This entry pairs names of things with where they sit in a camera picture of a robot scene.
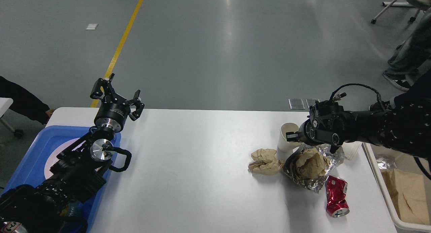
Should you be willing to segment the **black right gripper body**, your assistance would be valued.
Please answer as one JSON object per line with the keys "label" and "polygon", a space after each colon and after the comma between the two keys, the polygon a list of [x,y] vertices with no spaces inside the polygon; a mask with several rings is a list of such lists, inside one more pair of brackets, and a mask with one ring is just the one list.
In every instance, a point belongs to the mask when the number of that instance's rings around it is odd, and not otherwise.
{"label": "black right gripper body", "polygon": [[308,132],[312,129],[310,125],[310,120],[304,121],[298,130],[298,141],[309,146],[314,146],[314,141],[311,139],[311,136]]}

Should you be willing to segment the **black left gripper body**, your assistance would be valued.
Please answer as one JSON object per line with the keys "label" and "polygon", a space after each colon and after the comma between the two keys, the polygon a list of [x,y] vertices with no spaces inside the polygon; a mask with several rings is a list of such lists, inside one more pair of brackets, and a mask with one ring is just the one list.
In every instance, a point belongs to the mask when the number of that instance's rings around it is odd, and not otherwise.
{"label": "black left gripper body", "polygon": [[130,107],[122,104],[102,103],[94,119],[94,124],[97,127],[108,124],[112,130],[122,131],[130,112]]}

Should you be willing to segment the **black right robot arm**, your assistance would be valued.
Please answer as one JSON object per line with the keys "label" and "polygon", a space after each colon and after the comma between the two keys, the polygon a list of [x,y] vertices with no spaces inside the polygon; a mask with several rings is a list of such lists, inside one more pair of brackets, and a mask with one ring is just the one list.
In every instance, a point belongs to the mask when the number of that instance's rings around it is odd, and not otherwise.
{"label": "black right robot arm", "polygon": [[430,162],[430,99],[417,96],[387,109],[380,93],[376,89],[373,92],[377,110],[348,111],[338,103],[346,93],[339,94],[336,89],[328,100],[309,106],[308,119],[297,132],[285,132],[286,140],[309,146],[329,144],[331,153],[345,142],[383,146],[413,156],[422,173],[430,178],[430,170],[419,161],[423,158]]}

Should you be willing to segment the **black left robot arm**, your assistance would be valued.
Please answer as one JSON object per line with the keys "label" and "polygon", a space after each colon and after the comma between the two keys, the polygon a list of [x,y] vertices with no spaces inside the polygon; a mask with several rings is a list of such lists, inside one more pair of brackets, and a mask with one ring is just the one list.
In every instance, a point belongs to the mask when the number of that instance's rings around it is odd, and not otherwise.
{"label": "black left robot arm", "polygon": [[66,216],[63,212],[74,201],[85,203],[106,184],[107,170],[117,173],[130,165],[130,151],[116,147],[112,140],[121,132],[128,117],[140,118],[145,107],[137,90],[127,100],[112,87],[114,73],[99,78],[90,97],[101,101],[94,126],[77,141],[63,149],[50,168],[53,174],[37,187],[19,185],[1,196],[2,233],[59,233],[66,223],[80,225],[85,233],[84,217]]}

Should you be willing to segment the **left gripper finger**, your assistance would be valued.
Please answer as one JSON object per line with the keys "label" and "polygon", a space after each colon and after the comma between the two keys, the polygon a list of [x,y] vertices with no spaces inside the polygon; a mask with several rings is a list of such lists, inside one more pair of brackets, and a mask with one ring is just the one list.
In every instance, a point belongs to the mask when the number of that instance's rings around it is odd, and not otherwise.
{"label": "left gripper finger", "polygon": [[136,90],[133,98],[131,100],[125,101],[125,106],[134,106],[135,110],[130,112],[128,116],[131,118],[132,121],[136,121],[140,118],[143,109],[145,107],[144,103],[142,103],[140,99],[140,89]]}
{"label": "left gripper finger", "polygon": [[114,73],[108,78],[96,80],[90,93],[90,98],[93,100],[92,105],[116,104],[118,102],[118,96],[112,86],[113,79]]}

